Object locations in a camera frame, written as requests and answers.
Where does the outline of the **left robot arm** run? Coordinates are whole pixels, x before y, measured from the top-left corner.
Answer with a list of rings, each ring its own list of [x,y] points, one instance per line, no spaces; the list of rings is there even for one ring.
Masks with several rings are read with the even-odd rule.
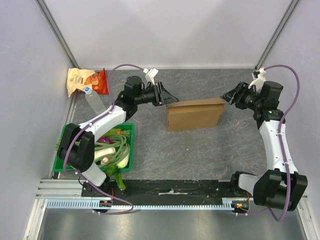
[[[64,127],[57,157],[82,174],[99,197],[110,191],[107,175],[94,163],[94,146],[107,131],[129,120],[138,105],[151,103],[155,107],[177,103],[179,100],[158,81],[143,87],[138,76],[127,78],[123,91],[106,111],[80,125],[69,123]]]

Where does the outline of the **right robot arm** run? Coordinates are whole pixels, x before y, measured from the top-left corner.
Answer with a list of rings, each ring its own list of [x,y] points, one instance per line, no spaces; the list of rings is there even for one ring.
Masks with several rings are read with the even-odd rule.
[[[240,197],[248,192],[256,205],[291,212],[303,196],[308,180],[298,173],[290,154],[284,113],[278,108],[282,90],[283,86],[274,81],[264,82],[260,90],[242,81],[221,99],[238,109],[253,111],[267,160],[267,170],[261,177],[236,171],[229,184],[230,193]]]

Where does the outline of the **brown cardboard box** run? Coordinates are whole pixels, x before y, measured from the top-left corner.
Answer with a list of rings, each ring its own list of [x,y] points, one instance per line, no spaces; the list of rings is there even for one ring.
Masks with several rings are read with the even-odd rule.
[[[180,101],[167,105],[167,131],[214,128],[224,111],[220,98]]]

